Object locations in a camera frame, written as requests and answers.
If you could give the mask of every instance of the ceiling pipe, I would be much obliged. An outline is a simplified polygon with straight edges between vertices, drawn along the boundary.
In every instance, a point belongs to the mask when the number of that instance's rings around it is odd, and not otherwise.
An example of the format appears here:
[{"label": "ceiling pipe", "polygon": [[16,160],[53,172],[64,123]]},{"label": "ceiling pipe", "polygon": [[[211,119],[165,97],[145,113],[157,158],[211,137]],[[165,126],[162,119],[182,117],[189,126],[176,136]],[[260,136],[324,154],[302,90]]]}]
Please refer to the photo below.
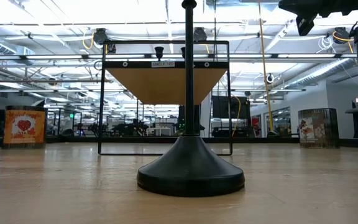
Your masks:
[{"label": "ceiling pipe", "polygon": [[0,80],[0,82],[6,83],[98,83],[100,81],[101,80]]},{"label": "ceiling pipe", "polygon": [[356,65],[357,64],[354,59],[337,59],[331,63],[317,65],[310,70],[301,73],[296,78],[290,80],[288,84],[282,84],[276,88],[294,88],[297,86],[307,86],[333,76],[338,72],[350,69]]},{"label": "ceiling pipe", "polygon": [[273,39],[268,43],[268,45],[265,47],[265,52],[268,52],[270,49],[272,49],[280,40],[281,38],[285,37],[288,31],[294,26],[294,20],[290,20],[286,22],[284,27],[273,37]]},{"label": "ceiling pipe", "polygon": [[62,41],[62,39],[59,38],[55,33],[50,31],[42,22],[40,22],[35,16],[33,16],[29,11],[27,11],[21,3],[17,3],[17,2],[15,2],[15,0],[9,0],[9,2],[11,4],[13,4],[14,6],[18,7],[20,10],[27,13],[30,17],[34,18],[34,20],[37,22],[38,26],[45,28],[50,33],[50,35],[52,37],[54,37],[56,40],[58,40],[60,43],[62,43],[63,46],[67,47],[68,49],[70,49],[71,51],[73,51],[74,53],[77,54],[77,51],[72,49],[66,42]]}]

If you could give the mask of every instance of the white wall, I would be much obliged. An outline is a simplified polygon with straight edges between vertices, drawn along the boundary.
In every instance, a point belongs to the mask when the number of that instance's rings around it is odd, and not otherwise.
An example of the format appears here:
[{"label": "white wall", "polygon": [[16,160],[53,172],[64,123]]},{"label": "white wall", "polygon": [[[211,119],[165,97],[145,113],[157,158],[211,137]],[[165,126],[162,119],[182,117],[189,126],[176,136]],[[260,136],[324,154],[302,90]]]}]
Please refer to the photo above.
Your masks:
[{"label": "white wall", "polygon": [[[289,92],[289,94],[285,96],[284,100],[276,100],[271,103],[272,111],[290,107],[292,133],[296,133],[296,128],[298,127],[299,110],[328,107],[325,80],[320,81],[316,86],[307,86],[305,89],[306,91],[302,92]],[[266,137],[266,120],[264,114],[268,112],[269,109],[267,105],[253,106],[251,108],[251,116],[262,115],[262,137]]]},{"label": "white wall", "polygon": [[329,83],[327,82],[328,106],[336,109],[339,138],[353,138],[353,115],[345,114],[352,108],[352,100],[358,97],[358,86],[355,83]]}]

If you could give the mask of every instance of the wooden floor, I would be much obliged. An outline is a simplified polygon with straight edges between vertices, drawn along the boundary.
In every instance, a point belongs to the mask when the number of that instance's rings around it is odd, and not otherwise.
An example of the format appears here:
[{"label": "wooden floor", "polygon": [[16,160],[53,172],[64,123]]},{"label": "wooden floor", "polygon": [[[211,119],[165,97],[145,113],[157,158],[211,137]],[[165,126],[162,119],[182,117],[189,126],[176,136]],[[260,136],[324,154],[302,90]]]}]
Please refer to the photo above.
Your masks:
[{"label": "wooden floor", "polygon": [[[169,144],[103,144],[109,152],[163,152]],[[211,146],[226,153],[228,145]],[[98,156],[96,144],[0,150],[0,223],[358,223],[358,149],[235,144],[224,157],[246,189],[210,198],[167,197],[137,187],[156,157]]]}]

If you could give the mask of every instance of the ceiling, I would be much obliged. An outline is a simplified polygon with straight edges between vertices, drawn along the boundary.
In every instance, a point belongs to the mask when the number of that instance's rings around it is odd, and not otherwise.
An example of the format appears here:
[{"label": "ceiling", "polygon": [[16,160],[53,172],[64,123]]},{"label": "ceiling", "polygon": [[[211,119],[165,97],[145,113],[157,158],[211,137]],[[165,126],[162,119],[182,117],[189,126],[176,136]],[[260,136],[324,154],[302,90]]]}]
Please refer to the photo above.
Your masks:
[{"label": "ceiling", "polygon": [[[27,47],[34,55],[93,55],[101,49],[91,45],[92,33],[105,28],[113,40],[184,40],[185,10],[182,0],[105,1],[105,0],[0,0],[0,43],[12,48]],[[202,27],[208,40],[228,40],[230,54],[261,54],[259,9],[255,1],[217,1],[214,11],[212,0],[197,0],[194,9],[194,27]],[[349,54],[347,44],[332,43],[335,27],[347,31],[358,21],[358,11],[348,16],[334,13],[328,18],[317,17],[315,26],[306,37],[299,37],[294,22],[296,15],[277,7],[278,1],[262,1],[263,41],[267,54]],[[117,45],[117,54],[154,54],[158,45]],[[165,54],[181,54],[182,45],[163,45]],[[226,54],[220,46],[195,45],[195,54]],[[266,73],[280,77],[280,82],[296,78],[301,72],[317,65],[312,59],[281,60],[266,63]],[[10,72],[0,79],[20,80],[33,78],[47,80],[91,80],[100,73],[94,60],[43,60],[25,65],[13,60],[0,60],[0,68]],[[232,88],[261,88],[264,85],[264,66],[261,60],[236,60],[230,63]],[[112,76],[108,76],[106,89],[119,90],[124,87]],[[76,88],[95,90],[99,82],[75,84]],[[11,89],[0,85],[0,89]],[[51,86],[48,83],[23,85],[27,89],[70,89],[69,83]],[[98,93],[92,100],[98,101]],[[78,102],[77,93],[59,95]],[[135,103],[130,93],[107,93],[112,103]]]}]

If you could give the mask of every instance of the security camera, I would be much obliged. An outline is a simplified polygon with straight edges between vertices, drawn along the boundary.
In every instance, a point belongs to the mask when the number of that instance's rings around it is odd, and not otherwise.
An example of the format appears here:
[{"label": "security camera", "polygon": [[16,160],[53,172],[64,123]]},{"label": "security camera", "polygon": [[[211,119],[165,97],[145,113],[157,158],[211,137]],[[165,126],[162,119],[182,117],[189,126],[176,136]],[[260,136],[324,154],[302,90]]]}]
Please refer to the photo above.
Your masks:
[{"label": "security camera", "polygon": [[268,84],[272,84],[274,82],[274,76],[271,73],[266,76],[266,82]]}]

